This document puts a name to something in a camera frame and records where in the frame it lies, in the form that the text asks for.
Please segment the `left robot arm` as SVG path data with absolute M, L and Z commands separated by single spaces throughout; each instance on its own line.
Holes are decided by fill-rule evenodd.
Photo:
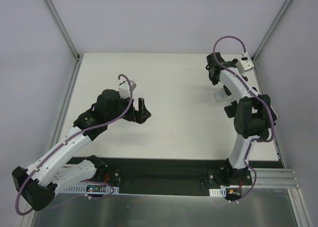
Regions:
M 133 105 L 130 93 L 104 90 L 91 107 L 80 114 L 67 134 L 45 155 L 27 168 L 16 167 L 12 172 L 18 192 L 15 205 L 19 206 L 21 197 L 32 210 L 46 208 L 64 189 L 81 181 L 101 183 L 106 178 L 106 165 L 95 155 L 85 158 L 79 164 L 62 167 L 82 148 L 92 143 L 105 132 L 108 125 L 124 119 L 138 124 L 150 118 L 151 113 L 143 98 L 138 99 L 138 108 Z

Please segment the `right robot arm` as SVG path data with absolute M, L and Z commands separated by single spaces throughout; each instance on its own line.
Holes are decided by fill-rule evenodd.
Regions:
M 206 70 L 212 85 L 222 84 L 224 93 L 232 96 L 231 105 L 224 108 L 232 118 L 237 133 L 233 151 L 228 158 L 230 168 L 224 171 L 224 180 L 236 184 L 241 179 L 239 170 L 246 169 L 251 150 L 256 142 L 270 142 L 274 136 L 277 115 L 267 94 L 260 94 L 239 73 L 241 62 L 247 59 L 225 61 L 219 52 L 207 56 Z

